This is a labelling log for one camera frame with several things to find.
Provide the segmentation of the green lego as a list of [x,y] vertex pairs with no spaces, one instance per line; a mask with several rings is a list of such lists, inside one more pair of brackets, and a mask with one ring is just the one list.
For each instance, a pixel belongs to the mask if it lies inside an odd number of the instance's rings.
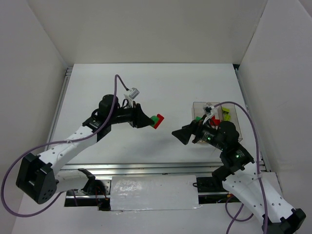
[[154,129],[157,129],[158,126],[162,123],[162,121],[164,120],[164,116],[162,116],[161,114],[157,114],[156,116],[152,116],[151,120],[154,122],[151,126]]

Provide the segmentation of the red curved lego with lime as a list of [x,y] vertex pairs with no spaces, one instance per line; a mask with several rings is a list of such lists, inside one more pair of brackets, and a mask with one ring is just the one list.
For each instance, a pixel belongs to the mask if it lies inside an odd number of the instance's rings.
[[224,121],[230,121],[231,120],[231,115],[230,115],[230,110],[227,108],[222,108],[222,114],[223,114],[223,120]]

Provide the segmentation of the red long lego brick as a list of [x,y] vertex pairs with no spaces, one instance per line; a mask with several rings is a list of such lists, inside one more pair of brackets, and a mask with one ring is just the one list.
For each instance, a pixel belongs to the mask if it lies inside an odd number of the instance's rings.
[[216,119],[215,116],[213,116],[211,119],[210,119],[210,124],[212,126],[218,126],[220,124],[220,120],[219,119]]

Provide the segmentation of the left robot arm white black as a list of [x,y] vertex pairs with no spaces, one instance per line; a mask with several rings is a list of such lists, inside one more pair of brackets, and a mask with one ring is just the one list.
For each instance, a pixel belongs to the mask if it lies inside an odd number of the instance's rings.
[[39,155],[28,153],[22,159],[16,186],[37,204],[47,202],[55,193],[87,187],[95,180],[88,170],[78,168],[67,175],[59,172],[71,159],[104,138],[113,124],[119,123],[139,129],[153,125],[154,121],[139,103],[121,107],[116,96],[105,95],[91,116],[63,143],[55,143]]

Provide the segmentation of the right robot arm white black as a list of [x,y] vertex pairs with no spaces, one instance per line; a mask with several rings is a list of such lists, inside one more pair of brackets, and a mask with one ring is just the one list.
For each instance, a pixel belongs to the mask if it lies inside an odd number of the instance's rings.
[[191,136],[193,143],[204,141],[221,150],[223,166],[212,173],[215,184],[233,194],[259,220],[267,234],[293,234],[302,225],[306,214],[290,205],[276,189],[257,172],[251,154],[239,143],[235,125],[223,121],[215,129],[202,120],[173,131],[184,145]]

